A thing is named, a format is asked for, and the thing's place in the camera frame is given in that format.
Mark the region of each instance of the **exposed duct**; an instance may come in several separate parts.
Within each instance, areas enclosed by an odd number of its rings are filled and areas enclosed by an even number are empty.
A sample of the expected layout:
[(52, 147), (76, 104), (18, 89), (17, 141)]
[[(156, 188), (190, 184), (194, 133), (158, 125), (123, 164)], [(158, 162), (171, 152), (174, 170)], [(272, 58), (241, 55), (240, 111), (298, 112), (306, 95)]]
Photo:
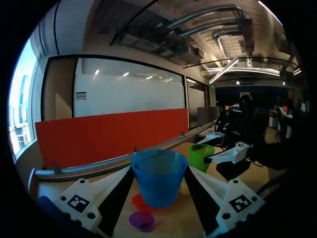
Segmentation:
[(179, 25), (185, 24), (189, 21), (193, 21), (193, 20), (196, 20), (198, 18), (205, 17), (205, 16), (208, 16), (211, 14), (215, 14), (217, 12), (242, 12), (242, 9), (237, 7), (236, 5), (218, 6), (218, 7), (204, 9), (202, 11), (187, 15), (187, 16), (173, 22), (172, 24), (168, 25), (167, 28), (173, 29), (173, 28), (175, 28)]
[(202, 26), (199, 26), (197, 28), (191, 29), (189, 31), (186, 31), (179, 35), (180, 38), (184, 38), (187, 36), (190, 36), (192, 34), (200, 33), (203, 31), (220, 28), (220, 27), (227, 27), (227, 26), (235, 26), (238, 25), (239, 21), (237, 19), (228, 19), (228, 20), (222, 20), (222, 21), (215, 21), (211, 22)]
[(252, 19), (242, 19), (240, 22), (240, 28), (244, 38), (246, 55), (251, 57), (254, 52), (254, 28)]
[(216, 41), (220, 51), (222, 52), (225, 59), (227, 59), (228, 62), (230, 62), (230, 55), (225, 47), (225, 45), (222, 42), (222, 38), (230, 37), (230, 36), (241, 36), (242, 31), (240, 29), (231, 29), (231, 30), (225, 30), (225, 31), (218, 31), (213, 34), (212, 38)]
[(247, 58), (246, 59), (246, 66), (247, 67), (252, 67), (252, 58)]

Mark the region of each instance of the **light fixture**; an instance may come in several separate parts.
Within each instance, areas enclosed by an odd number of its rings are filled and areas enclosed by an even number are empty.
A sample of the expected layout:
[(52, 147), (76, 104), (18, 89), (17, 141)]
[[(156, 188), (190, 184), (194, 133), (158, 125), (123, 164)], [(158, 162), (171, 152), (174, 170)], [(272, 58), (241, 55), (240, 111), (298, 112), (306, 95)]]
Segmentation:
[(257, 75), (239, 75), (239, 77), (243, 78), (243, 77), (256, 77)]
[(247, 59), (246, 59), (246, 65), (247, 65), (248, 67), (252, 67), (252, 59), (251, 59), (251, 58), (247, 58)]
[(274, 13), (267, 6), (264, 5), (263, 2), (259, 1), (259, 3), (280, 23), (281, 26), (283, 26), (281, 21), (274, 15)]
[[(207, 72), (219, 72), (224, 68), (208, 68)], [(240, 68), (240, 67), (233, 67), (228, 70), (228, 72), (253, 72), (253, 73), (263, 73), (269, 74), (274, 76), (280, 76), (280, 72), (276, 69), (268, 69), (268, 68)]]
[(301, 70), (300, 71), (298, 71), (298, 72), (296, 72), (296, 73), (294, 73), (294, 75), (297, 75), (297, 74), (299, 74), (301, 72)]
[(148, 73), (134, 73), (134, 74), (139, 74), (139, 75), (149, 75), (149, 76), (158, 76), (158, 75), (148, 74)]
[(298, 68), (297, 70), (294, 70), (293, 73), (297, 73), (298, 71), (300, 71), (300, 68)]
[(296, 74), (299, 74), (300, 72), (301, 72), (301, 70), (300, 70), (300, 68), (298, 68), (297, 70), (295, 70), (295, 71), (293, 72), (293, 74), (296, 75)]
[(234, 57), (233, 60), (230, 61), (229, 64), (227, 64), (224, 68), (222, 68), (222, 70), (217, 73), (210, 81), (209, 84), (212, 84), (214, 81), (216, 81), (221, 75), (223, 75), (225, 72), (227, 72), (232, 66), (234, 66), (236, 63), (239, 62), (239, 58), (238, 57)]
[(190, 79), (187, 79), (188, 82), (192, 82), (192, 83), (196, 83), (195, 81), (193, 80), (190, 80)]

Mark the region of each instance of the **pipe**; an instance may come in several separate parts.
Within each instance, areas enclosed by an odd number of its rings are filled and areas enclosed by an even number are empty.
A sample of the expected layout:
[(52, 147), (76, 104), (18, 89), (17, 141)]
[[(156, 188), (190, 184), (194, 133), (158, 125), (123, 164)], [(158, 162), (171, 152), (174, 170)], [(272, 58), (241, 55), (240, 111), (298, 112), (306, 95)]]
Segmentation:
[[(289, 64), (293, 64), (295, 66), (295, 68), (298, 66), (297, 64), (293, 63), (293, 62), (289, 62), (287, 61), (286, 59), (278, 59), (278, 58), (273, 58), (273, 57), (239, 57), (239, 59), (247, 59), (247, 58), (251, 58), (251, 59), (270, 59), (270, 60), (280, 60), (280, 61), (283, 61), (283, 62), (287, 62)], [(215, 62), (219, 62), (219, 61), (223, 61), (223, 59), (218, 59), (218, 60), (213, 60), (213, 61), (208, 61), (208, 62), (203, 62), (203, 63), (197, 63), (197, 64), (194, 64), (194, 65), (191, 65), (191, 66), (186, 66), (184, 67), (183, 69), (187, 69), (187, 68), (191, 68), (191, 67), (195, 67), (195, 66), (199, 66), (199, 65), (203, 65), (203, 64), (206, 64), (206, 63), (215, 63)]]
[(236, 5), (231, 6), (218, 6), (214, 8), (205, 9), (190, 15), (187, 15), (174, 23), (167, 26), (168, 29), (173, 29), (181, 24), (185, 24), (186, 22), (196, 20), (201, 17), (205, 17), (217, 12), (242, 12), (242, 9), (240, 7), (237, 7)]
[(225, 37), (239, 36), (239, 35), (242, 35), (242, 31), (240, 29), (232, 29), (232, 30), (226, 30), (226, 31), (218, 31), (212, 36), (212, 38), (216, 41), (217, 46), (219, 47), (223, 56), (228, 62), (231, 61), (230, 56), (221, 39)]
[(252, 67), (252, 58), (247, 58), (246, 59), (246, 66), (247, 67)]
[(211, 29), (215, 29), (215, 28), (219, 28), (219, 27), (226, 27), (226, 26), (235, 26), (238, 25), (239, 21), (237, 19), (227, 19), (227, 20), (222, 20), (222, 21), (215, 21), (215, 22), (211, 22), (205, 25), (201, 25), (197, 28), (191, 29), (189, 31), (186, 31), (182, 34), (179, 35), (180, 38), (184, 38), (187, 36), (190, 36), (192, 34), (196, 34), (199, 32), (203, 32), (203, 31), (207, 31), (207, 30), (211, 30)]

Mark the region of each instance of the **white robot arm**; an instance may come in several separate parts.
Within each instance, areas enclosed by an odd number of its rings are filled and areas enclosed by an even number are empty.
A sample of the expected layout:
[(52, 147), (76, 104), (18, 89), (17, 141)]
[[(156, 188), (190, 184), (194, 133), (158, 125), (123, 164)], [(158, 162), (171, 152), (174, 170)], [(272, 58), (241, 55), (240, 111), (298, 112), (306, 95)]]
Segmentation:
[[(82, 227), (102, 237), (112, 237), (133, 179), (130, 166), (91, 184), (81, 178), (53, 203)], [(239, 179), (223, 182), (188, 166), (185, 180), (207, 238), (235, 228), (237, 222), (247, 220), (249, 214), (257, 212), (265, 203)], [(126, 193), (114, 193), (122, 191), (122, 182), (129, 184), (124, 189)], [(114, 212), (114, 206), (121, 208)]]
[(205, 163), (221, 163), (232, 161), (238, 163), (246, 157), (246, 153), (253, 145), (248, 145), (242, 141), (235, 144), (234, 148), (206, 157)]
[(223, 139), (225, 137), (225, 134), (224, 133), (221, 133), (221, 132), (216, 132), (216, 133), (210, 133), (206, 136), (205, 139), (201, 140), (200, 142), (198, 142), (197, 144), (203, 144), (203, 143), (206, 143), (207, 141), (210, 141), (210, 140), (213, 140), (213, 139), (216, 139), (216, 138), (222, 138), (222, 143), (223, 144)]

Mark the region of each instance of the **sky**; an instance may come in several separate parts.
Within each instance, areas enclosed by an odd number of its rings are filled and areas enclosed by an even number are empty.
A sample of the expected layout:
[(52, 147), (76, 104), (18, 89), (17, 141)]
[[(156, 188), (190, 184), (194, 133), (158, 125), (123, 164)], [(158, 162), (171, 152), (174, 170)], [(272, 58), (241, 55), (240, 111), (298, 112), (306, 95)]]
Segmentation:
[(25, 96), (27, 96), (26, 94), (29, 93), (30, 82), (31, 82), (32, 72), (33, 72), (35, 63), (36, 63), (36, 57), (33, 53), (31, 42), (29, 39), (26, 45), (24, 46), (24, 49), (20, 55), (20, 58), (18, 59), (16, 68), (13, 74), (12, 84), (10, 88), (10, 99), (9, 99), (9, 104), (11, 107), (13, 108), (19, 107), (19, 94), (21, 89), (22, 77), (24, 75), (28, 75), (29, 77), (29, 80), (25, 82), (24, 94)]

